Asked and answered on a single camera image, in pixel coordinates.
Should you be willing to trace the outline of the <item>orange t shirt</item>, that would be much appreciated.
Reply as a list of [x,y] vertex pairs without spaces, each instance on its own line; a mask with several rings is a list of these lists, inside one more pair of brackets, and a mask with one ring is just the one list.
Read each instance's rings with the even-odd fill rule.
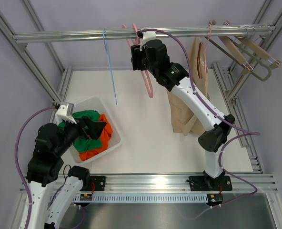
[[99,140],[101,141],[101,146],[96,147],[96,148],[94,148],[92,146],[91,149],[84,151],[84,152],[81,152],[80,153],[80,159],[82,161],[86,161],[86,160],[102,153],[103,151],[107,150],[108,147],[109,147],[109,141],[110,141],[110,139],[112,137],[112,133],[113,133],[112,127],[111,127],[110,123],[108,122],[105,114],[100,115],[99,121],[106,122],[106,126],[105,126],[105,128],[104,128],[104,130],[103,130],[103,132],[102,132],[102,134],[99,138]]

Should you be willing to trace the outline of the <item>green t shirt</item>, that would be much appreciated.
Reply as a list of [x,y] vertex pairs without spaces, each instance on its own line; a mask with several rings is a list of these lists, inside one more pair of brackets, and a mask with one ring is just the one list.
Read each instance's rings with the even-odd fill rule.
[[[79,111],[79,112],[74,112],[72,114],[72,116],[75,119],[81,119],[83,116],[89,118],[92,121],[103,121],[103,119],[101,119],[101,114],[99,112],[97,112],[96,110],[84,110],[84,111]],[[79,153],[84,153],[87,151],[91,151],[91,150],[95,150],[97,148],[100,148],[101,146],[103,146],[102,142],[100,139],[81,139],[78,138],[75,142],[74,142],[74,147],[75,149],[79,152]]]

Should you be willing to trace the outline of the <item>pink hanger with green shirt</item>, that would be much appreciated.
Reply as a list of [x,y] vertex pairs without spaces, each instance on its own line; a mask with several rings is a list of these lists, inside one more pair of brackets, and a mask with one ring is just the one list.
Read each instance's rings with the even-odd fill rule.
[[[131,39],[131,41],[126,40],[129,47],[131,47],[132,45],[139,45],[140,44],[140,39],[137,35],[138,29],[137,29],[136,24],[133,23],[131,26],[136,33],[136,38]],[[153,96],[154,96],[154,91],[153,91],[153,86],[152,86],[152,83],[151,83],[149,73],[148,73],[147,70],[144,70],[144,71],[140,71],[140,74],[141,74],[142,79],[144,81],[144,84],[145,84],[145,87],[146,87],[146,90],[147,90],[147,94],[148,94],[149,98],[152,99]]]

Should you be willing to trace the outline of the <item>light blue wire hanger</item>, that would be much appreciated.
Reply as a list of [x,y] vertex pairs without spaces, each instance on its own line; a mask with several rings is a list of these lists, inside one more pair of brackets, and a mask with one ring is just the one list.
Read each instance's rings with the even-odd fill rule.
[[114,76],[113,76],[113,69],[112,69],[112,64],[111,64],[111,56],[110,56],[110,50],[108,46],[108,41],[107,41],[107,36],[106,36],[106,30],[105,28],[102,30],[102,38],[103,38],[103,43],[104,43],[104,48],[107,56],[107,62],[108,62],[108,67],[110,71],[110,76],[111,76],[111,84],[112,84],[112,89],[113,89],[113,95],[114,95],[114,100],[115,104],[118,104],[117,100],[117,95],[116,95],[116,88],[115,88],[115,82],[114,82]]

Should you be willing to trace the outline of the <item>pink hanger with beige shirt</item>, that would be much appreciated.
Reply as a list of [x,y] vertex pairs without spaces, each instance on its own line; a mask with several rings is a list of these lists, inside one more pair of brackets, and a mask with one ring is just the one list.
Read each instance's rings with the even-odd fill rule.
[[212,35],[212,22],[210,21],[208,23],[208,28],[210,29],[210,32],[209,32],[209,36],[206,38],[207,39],[207,42],[202,50],[202,54],[203,54],[203,60],[201,60],[201,55],[198,54],[198,67],[203,67],[204,68],[204,72],[207,74],[208,73],[208,66],[207,66],[207,58],[206,58],[206,51],[207,51],[207,48],[208,48],[208,44],[209,44],[209,41],[211,39],[211,35]]

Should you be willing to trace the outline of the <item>beige t shirt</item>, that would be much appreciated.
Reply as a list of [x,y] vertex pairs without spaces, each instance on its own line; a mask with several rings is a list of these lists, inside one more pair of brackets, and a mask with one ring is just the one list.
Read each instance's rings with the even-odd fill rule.
[[[195,85],[209,99],[209,74],[204,49],[205,47],[201,38],[194,38],[189,60]],[[198,136],[203,134],[205,132],[203,125],[188,106],[171,92],[168,92],[167,96],[171,108],[171,125],[173,131],[175,133],[181,133],[184,136],[188,135],[188,133],[194,133]]]

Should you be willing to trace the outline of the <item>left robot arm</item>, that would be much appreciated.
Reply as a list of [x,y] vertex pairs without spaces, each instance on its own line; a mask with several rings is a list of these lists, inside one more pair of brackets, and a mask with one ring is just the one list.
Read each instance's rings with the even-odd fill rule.
[[20,222],[21,228],[58,229],[78,192],[105,190],[104,176],[91,176],[87,168],[73,166],[56,197],[50,197],[64,164],[62,155],[79,138],[99,139],[105,126],[104,121],[92,121],[83,116],[73,122],[66,122],[63,129],[54,123],[40,127],[25,177],[28,197]]

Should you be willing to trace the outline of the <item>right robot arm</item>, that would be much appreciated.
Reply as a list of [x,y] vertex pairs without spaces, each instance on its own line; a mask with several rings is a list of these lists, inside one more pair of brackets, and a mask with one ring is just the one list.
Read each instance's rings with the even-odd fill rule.
[[216,109],[191,83],[189,73],[180,64],[170,61],[166,45],[161,40],[151,40],[143,46],[132,45],[131,63],[133,70],[149,71],[158,84],[180,98],[199,119],[205,132],[198,137],[198,142],[205,150],[206,157],[206,169],[200,186],[216,189],[225,174],[219,164],[219,155],[234,117]]

